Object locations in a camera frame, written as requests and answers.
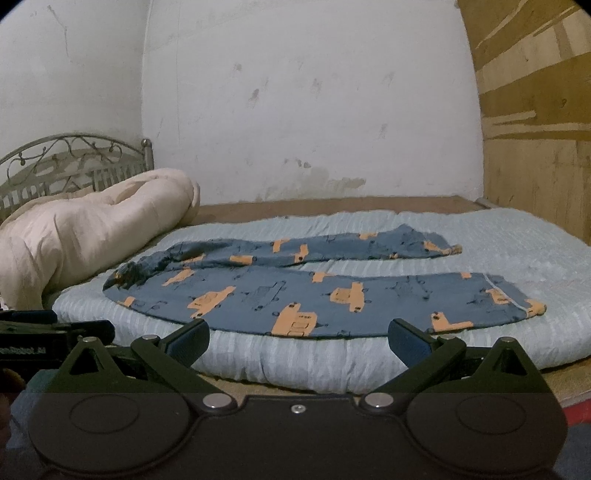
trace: wooden wall panel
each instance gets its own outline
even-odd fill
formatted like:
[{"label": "wooden wall panel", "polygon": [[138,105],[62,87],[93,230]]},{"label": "wooden wall panel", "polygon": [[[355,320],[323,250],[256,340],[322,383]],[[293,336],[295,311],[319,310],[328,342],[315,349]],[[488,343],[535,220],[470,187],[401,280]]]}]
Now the wooden wall panel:
[{"label": "wooden wall panel", "polygon": [[591,17],[573,0],[459,0],[485,196],[591,244]]}]

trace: wall stain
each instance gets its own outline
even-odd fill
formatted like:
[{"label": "wall stain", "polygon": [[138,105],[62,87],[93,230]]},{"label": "wall stain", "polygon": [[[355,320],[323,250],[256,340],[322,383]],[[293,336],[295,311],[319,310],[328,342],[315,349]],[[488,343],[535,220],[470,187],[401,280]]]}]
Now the wall stain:
[{"label": "wall stain", "polygon": [[319,82],[318,79],[314,79],[312,83],[312,88],[310,91],[316,94],[316,98],[320,95],[320,91],[322,90],[322,82]]},{"label": "wall stain", "polygon": [[388,131],[388,124],[382,124],[382,127],[379,129],[378,139],[386,138],[386,132]]},{"label": "wall stain", "polygon": [[158,133],[156,134],[156,138],[160,136],[160,131],[162,130],[162,123],[164,122],[164,117],[160,119],[160,126],[158,127]]},{"label": "wall stain", "polygon": [[390,72],[388,73],[384,79],[382,80],[382,83],[388,82],[388,86],[392,85],[392,81],[394,80],[394,74],[395,72]]},{"label": "wall stain", "polygon": [[365,185],[365,179],[343,177],[331,179],[329,171],[321,167],[300,170],[295,179],[286,186],[272,186],[257,197],[257,201],[290,199],[326,199],[353,196]]},{"label": "wall stain", "polygon": [[248,101],[250,103],[252,103],[253,108],[256,105],[256,103],[258,102],[258,94],[259,94],[259,89],[256,89],[252,92],[252,96],[248,99]]}]

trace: mattress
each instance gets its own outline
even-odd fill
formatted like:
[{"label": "mattress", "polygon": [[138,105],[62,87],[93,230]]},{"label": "mattress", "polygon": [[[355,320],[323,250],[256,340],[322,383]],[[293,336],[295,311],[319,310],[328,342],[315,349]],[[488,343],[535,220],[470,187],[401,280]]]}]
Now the mattress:
[{"label": "mattress", "polygon": [[[519,340],[538,368],[591,355],[591,248],[559,227],[525,212],[492,209],[458,215],[372,212],[290,217],[242,224],[211,223],[170,232],[131,260],[181,241],[237,238],[272,241],[297,236],[383,232],[406,223],[436,232],[463,253],[438,259],[329,261],[293,267],[336,275],[379,277],[458,271],[502,275],[547,313],[521,322],[464,331],[468,345],[490,346],[500,336]],[[108,319],[116,342],[129,345],[146,333],[165,336],[179,325],[130,311],[107,299],[102,286],[113,270],[46,299],[61,320]],[[202,373],[319,393],[365,393],[405,370],[386,338],[291,339],[212,331],[207,352],[195,363]]]}]

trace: metal screw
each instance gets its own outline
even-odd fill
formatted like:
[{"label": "metal screw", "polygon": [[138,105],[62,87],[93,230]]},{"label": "metal screw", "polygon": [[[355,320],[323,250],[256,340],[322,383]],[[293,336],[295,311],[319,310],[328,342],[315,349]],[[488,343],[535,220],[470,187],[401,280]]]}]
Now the metal screw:
[{"label": "metal screw", "polygon": [[304,413],[306,411],[306,407],[303,405],[292,405],[291,411],[296,415],[299,415],[300,413]]},{"label": "metal screw", "polygon": [[225,393],[210,393],[203,397],[203,404],[208,408],[225,408],[232,404],[232,397]]},{"label": "metal screw", "polygon": [[365,403],[373,408],[385,408],[394,403],[394,399],[387,393],[374,392],[365,397]]}]

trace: metal headboard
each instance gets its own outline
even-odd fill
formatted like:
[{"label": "metal headboard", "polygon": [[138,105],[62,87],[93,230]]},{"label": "metal headboard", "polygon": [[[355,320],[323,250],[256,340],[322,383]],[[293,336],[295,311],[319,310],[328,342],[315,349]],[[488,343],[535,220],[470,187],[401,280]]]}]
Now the metal headboard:
[{"label": "metal headboard", "polygon": [[71,133],[30,142],[0,158],[0,223],[40,196],[95,192],[154,169],[152,142],[139,148],[116,138]]}]

